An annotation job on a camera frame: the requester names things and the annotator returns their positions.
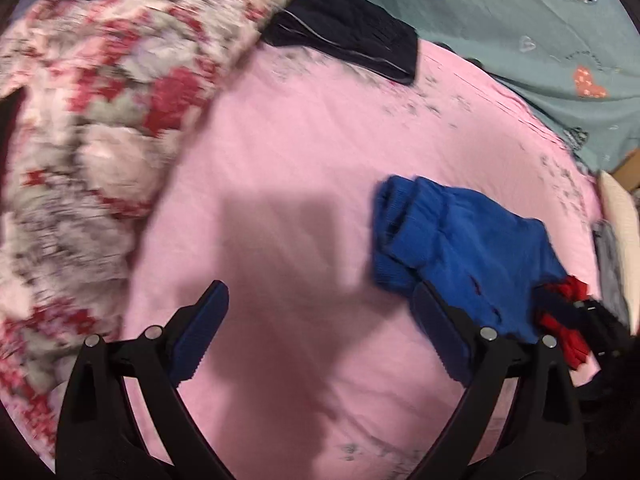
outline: folded blue clothing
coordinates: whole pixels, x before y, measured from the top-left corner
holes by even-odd
[[[374,204],[376,283],[410,297],[431,282],[478,326],[536,342],[531,291],[567,274],[544,224],[524,219],[471,189],[392,176]],[[418,325],[420,311],[412,312]]]

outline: mattress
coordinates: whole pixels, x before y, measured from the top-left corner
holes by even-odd
[[[188,140],[146,226],[122,334],[164,324],[212,280],[229,286],[229,314],[179,392],[236,478],[402,478],[460,400],[406,300],[370,278],[372,199],[389,174],[542,220],[562,265],[598,295],[593,184],[510,90],[425,41],[412,88],[260,46]],[[590,359],[575,383],[594,371]],[[167,460],[128,386],[150,452]],[[513,389],[476,458],[495,445]]]

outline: metal screw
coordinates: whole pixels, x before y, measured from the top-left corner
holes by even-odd
[[[100,336],[97,334],[92,334],[84,340],[84,344],[87,345],[89,348],[96,346],[99,342],[100,342]]]
[[[548,348],[555,348],[556,345],[558,344],[558,341],[556,341],[556,338],[553,337],[552,335],[545,335],[542,338],[542,344]]]
[[[483,326],[480,329],[480,337],[482,339],[486,339],[487,341],[495,341],[498,337],[498,333],[495,331],[495,328],[491,328],[490,326]]]
[[[145,330],[145,337],[147,339],[158,339],[162,335],[162,327],[153,325]]]

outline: orange heart print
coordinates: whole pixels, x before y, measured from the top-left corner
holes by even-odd
[[[593,82],[593,74],[587,67],[578,65],[574,72],[575,89],[580,97],[592,97],[602,99],[607,96],[604,86],[596,85]]]

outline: beige pillow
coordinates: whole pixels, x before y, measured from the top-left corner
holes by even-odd
[[[634,200],[609,174],[600,172],[598,188],[604,218],[613,226],[618,240],[622,286],[629,307],[631,333],[638,332],[640,320],[640,222]]]

